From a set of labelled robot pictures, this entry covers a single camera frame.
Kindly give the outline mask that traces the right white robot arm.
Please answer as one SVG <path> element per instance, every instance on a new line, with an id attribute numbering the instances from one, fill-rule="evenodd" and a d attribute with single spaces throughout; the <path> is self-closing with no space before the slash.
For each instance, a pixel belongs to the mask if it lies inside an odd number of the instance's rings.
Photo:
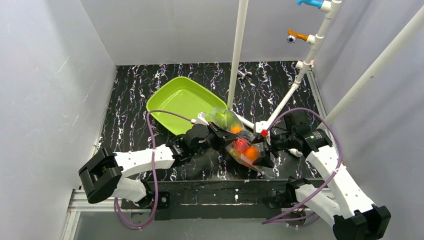
<path id="1" fill-rule="evenodd" d="M 265 159 L 269 155 L 295 149 L 315 167 L 323 184 L 315 187 L 305 178 L 290 178 L 283 191 L 270 191 L 266 201 L 272 208 L 289 206 L 289 212 L 306 206 L 317 219 L 323 219 L 338 240 L 379 240 L 391 220 L 384 205 L 376 205 L 357 185 L 343 164 L 343 151 L 331 128 L 312 130 L 303 107 L 280 115 L 286 129 L 264 138 Z"/>

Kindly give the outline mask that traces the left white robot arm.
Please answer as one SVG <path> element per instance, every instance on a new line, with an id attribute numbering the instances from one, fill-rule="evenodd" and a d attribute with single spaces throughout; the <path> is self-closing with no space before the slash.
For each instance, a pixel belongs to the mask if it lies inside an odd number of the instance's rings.
<path id="1" fill-rule="evenodd" d="M 82 187 L 90 204 L 110 197 L 139 202 L 146 197 L 148 185 L 130 177 L 157 169 L 171 169 L 190 162 L 200 150 L 220 151 L 238 136 L 214 123 L 194 124 L 184 134 L 170 142 L 133 152 L 113 152 L 101 148 L 78 171 Z"/>

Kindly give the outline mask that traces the clear zip top bag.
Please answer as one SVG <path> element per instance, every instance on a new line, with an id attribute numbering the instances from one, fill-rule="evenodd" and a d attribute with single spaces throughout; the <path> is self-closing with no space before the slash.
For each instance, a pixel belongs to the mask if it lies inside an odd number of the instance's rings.
<path id="1" fill-rule="evenodd" d="M 237 135 L 237 138 L 225 149 L 239 164 L 261 174 L 265 172 L 263 166 L 253 165 L 254 161 L 260 158 L 260 146 L 252 144 L 255 136 L 245 128 L 234 112 L 215 107 L 205 115 L 205 119 L 219 128 Z"/>

